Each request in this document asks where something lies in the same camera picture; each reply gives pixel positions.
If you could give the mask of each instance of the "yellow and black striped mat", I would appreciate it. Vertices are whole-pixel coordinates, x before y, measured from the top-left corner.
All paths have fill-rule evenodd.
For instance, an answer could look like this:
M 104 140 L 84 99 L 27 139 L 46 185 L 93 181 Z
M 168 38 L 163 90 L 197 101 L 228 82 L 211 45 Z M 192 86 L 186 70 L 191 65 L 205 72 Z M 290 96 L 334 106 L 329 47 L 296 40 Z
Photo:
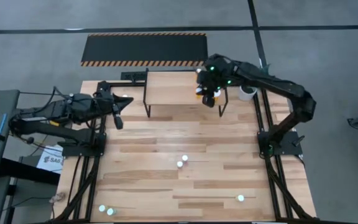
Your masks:
M 203 33 L 90 34 L 81 66 L 201 66 L 207 57 Z

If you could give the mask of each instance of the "wooden tabletop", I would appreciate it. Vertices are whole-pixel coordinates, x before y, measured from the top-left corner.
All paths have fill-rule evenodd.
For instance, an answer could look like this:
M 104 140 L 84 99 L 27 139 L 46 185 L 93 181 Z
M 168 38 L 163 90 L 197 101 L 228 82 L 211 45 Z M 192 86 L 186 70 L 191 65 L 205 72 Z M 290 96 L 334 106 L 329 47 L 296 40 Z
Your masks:
M 97 82 L 83 82 L 81 92 L 92 94 Z M 108 116 L 108 144 L 99 166 L 91 222 L 274 220 L 265 164 L 258 154 L 254 103 L 238 100 L 237 88 L 228 89 L 229 104 L 222 118 L 214 108 L 183 105 L 154 106 L 148 118 L 142 87 L 112 91 L 135 100 L 122 111 L 124 129 L 117 130 Z M 289 113 L 287 99 L 268 95 L 277 123 Z M 189 161 L 178 169 L 176 163 L 184 154 Z M 65 160 L 57 192 L 68 194 L 76 161 L 76 157 Z M 282 156 L 282 161 L 289 191 L 315 215 L 303 165 L 294 156 Z M 245 202 L 235 200 L 240 194 Z M 86 192 L 80 217 L 85 216 L 87 196 Z M 60 214 L 66 204 L 55 203 L 55 213 Z M 100 205 L 117 213 L 101 213 Z
M 148 72 L 146 104 L 202 105 L 201 97 L 196 95 L 196 81 L 196 72 Z M 215 104 L 224 105 L 225 102 L 222 90 Z

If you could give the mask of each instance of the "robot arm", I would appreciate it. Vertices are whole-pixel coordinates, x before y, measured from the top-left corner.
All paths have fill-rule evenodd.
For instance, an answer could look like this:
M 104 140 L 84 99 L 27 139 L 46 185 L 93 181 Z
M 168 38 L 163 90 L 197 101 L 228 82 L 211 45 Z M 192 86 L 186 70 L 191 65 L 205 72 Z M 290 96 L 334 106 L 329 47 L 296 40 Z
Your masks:
M 9 120 L 9 127 L 13 135 L 21 138 L 23 134 L 42 133 L 66 139 L 61 145 L 82 145 L 92 147 L 95 145 L 96 133 L 93 129 L 73 130 L 61 126 L 43 123 L 54 121 L 57 123 L 73 122 L 81 124 L 112 114 L 117 129 L 122 129 L 121 111 L 133 101 L 131 97 L 119 97 L 110 93 L 106 82 L 100 83 L 102 87 L 93 94 L 63 95 L 63 100 L 49 102 L 40 108 L 17 109 Z
M 279 145 L 286 132 L 299 122 L 313 118 L 316 102 L 301 85 L 268 75 L 251 63 L 231 60 L 218 54 L 210 56 L 204 65 L 206 70 L 200 71 L 197 77 L 197 94 L 203 95 L 203 104 L 206 106 L 213 107 L 214 92 L 226 88 L 232 82 L 265 88 L 291 100 L 293 112 L 270 129 L 267 139 L 269 144 Z

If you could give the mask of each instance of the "table leg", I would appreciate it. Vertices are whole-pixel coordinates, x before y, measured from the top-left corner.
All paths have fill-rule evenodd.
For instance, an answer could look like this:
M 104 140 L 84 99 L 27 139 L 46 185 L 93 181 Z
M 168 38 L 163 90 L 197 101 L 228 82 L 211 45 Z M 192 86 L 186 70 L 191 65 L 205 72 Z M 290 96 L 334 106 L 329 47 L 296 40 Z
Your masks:
M 226 99 L 226 102 L 224 103 L 223 110 L 221 109 L 221 105 L 219 105 L 219 116 L 222 117 L 224 110 L 226 109 L 227 104 L 229 103 L 229 97 L 227 95 L 227 88 L 224 89 L 224 97 Z
M 151 106 L 150 105 L 147 106 L 145 102 L 143 102 L 143 104 L 144 104 L 144 108 L 146 109 L 147 117 L 149 118 L 151 112 Z
M 10 159 L 1 159 L 0 175 L 15 177 L 19 179 L 32 180 L 45 184 L 58 185 L 60 174 L 38 169 Z

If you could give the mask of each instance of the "white ball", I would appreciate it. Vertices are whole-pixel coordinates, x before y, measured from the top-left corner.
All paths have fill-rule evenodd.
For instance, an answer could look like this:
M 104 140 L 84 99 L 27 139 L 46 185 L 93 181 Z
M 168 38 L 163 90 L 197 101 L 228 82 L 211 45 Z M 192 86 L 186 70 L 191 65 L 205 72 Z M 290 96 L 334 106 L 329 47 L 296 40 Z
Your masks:
M 182 162 L 182 161 L 178 161 L 178 162 L 177 162 L 177 166 L 178 166 L 179 168 L 183 167 L 183 162 Z
M 186 162 L 189 159 L 189 157 L 187 155 L 183 155 L 181 159 L 183 160 L 183 162 Z
M 245 200 L 245 198 L 244 198 L 243 195 L 238 195 L 238 196 L 237 196 L 237 200 L 238 200 L 239 202 L 243 202 L 243 201 Z
M 115 210 L 114 209 L 112 209 L 112 208 L 109 208 L 108 210 L 107 210 L 107 214 L 108 215 L 114 215 L 115 214 Z
M 99 206 L 99 212 L 104 212 L 105 209 L 106 209 L 106 206 L 104 206 L 104 205 Z

